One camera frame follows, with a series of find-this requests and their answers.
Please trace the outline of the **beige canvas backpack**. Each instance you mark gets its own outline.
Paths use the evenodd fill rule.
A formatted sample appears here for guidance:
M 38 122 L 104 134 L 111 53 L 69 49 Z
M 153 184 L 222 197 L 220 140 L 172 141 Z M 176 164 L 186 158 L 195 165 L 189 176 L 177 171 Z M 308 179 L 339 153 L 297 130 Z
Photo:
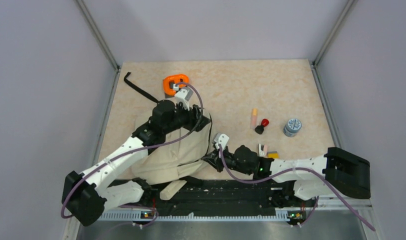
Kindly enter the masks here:
M 213 150 L 211 142 L 214 134 L 216 129 L 212 116 L 204 111 L 199 127 L 190 135 L 154 149 L 151 155 L 127 168 L 121 178 L 141 178 L 149 185 L 167 184 L 159 197 L 164 201 L 170 200 L 186 183 L 191 182 L 186 177 L 197 177 L 210 166 L 203 157 Z

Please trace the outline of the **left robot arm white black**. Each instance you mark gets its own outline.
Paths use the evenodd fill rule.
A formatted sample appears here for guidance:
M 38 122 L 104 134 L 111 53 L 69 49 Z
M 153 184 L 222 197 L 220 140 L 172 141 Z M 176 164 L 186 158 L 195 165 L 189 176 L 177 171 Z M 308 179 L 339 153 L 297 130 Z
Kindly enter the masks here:
M 64 180 L 60 215 L 76 218 L 84 227 L 96 222 L 109 210 L 140 201 L 148 188 L 136 178 L 113 185 L 126 169 L 150 156 L 156 149 L 179 142 L 200 132 L 212 119 L 198 105 L 161 100 L 148 121 L 139 126 L 113 153 L 92 167 L 78 173 L 71 171 Z

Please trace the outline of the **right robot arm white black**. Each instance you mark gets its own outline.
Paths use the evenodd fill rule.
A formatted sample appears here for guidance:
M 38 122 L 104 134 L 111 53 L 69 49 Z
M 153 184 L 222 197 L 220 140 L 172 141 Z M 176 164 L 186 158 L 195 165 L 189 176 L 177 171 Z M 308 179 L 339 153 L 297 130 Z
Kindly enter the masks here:
M 370 162 L 339 147 L 329 147 L 323 155 L 306 159 L 283 160 L 258 156 L 248 147 L 240 146 L 230 154 L 215 144 L 222 168 L 252 175 L 252 180 L 238 182 L 258 184 L 265 181 L 292 182 L 293 195 L 301 200 L 329 194 L 367 200 L 371 198 Z

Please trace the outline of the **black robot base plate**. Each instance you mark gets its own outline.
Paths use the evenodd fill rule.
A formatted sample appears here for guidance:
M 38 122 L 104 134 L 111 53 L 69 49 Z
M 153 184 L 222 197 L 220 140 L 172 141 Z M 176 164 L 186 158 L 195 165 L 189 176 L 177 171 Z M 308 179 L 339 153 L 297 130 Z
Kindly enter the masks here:
M 245 184 L 236 180 L 197 180 L 188 177 L 169 200 L 163 200 L 166 183 L 146 185 L 138 206 L 155 208 L 161 217 L 256 217 L 274 216 L 277 209 L 308 210 L 315 199 L 293 195 L 294 183 L 266 181 Z

